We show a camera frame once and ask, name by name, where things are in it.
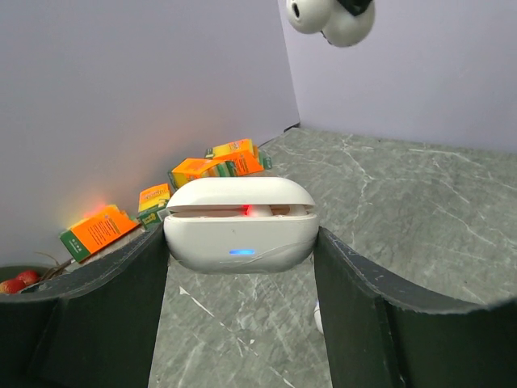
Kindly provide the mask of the white oval earbud case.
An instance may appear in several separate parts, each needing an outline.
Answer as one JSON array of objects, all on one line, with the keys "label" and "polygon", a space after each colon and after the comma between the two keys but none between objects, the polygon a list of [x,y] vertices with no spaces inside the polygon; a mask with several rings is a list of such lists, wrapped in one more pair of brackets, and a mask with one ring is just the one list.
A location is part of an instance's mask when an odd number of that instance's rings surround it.
[{"label": "white oval earbud case", "polygon": [[204,274],[286,272],[311,256],[319,229],[311,195],[274,176],[193,180],[167,210],[172,257]]}]

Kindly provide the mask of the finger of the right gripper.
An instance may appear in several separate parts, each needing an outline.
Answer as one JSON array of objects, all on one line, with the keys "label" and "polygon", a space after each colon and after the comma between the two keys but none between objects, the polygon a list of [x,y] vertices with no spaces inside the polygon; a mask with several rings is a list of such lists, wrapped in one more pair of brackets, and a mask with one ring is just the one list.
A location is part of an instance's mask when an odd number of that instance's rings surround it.
[{"label": "finger of the right gripper", "polygon": [[368,10],[372,0],[338,0],[338,3],[352,16],[362,15]]}]

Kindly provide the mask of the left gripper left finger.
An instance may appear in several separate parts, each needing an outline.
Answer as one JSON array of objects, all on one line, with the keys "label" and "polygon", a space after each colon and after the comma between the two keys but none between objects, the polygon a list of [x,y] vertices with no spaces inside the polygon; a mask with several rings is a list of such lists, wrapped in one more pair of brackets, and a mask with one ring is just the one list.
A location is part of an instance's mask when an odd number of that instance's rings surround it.
[{"label": "left gripper left finger", "polygon": [[146,387],[169,250],[163,228],[1,296],[3,387]]}]

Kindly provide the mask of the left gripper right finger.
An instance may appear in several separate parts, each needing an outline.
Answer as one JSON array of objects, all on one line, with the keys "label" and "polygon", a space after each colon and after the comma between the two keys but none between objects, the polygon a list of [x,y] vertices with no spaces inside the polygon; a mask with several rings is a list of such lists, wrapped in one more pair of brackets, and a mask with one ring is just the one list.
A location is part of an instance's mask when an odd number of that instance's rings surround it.
[{"label": "left gripper right finger", "polygon": [[416,285],[318,231],[314,271],[335,387],[513,387],[516,300]]}]

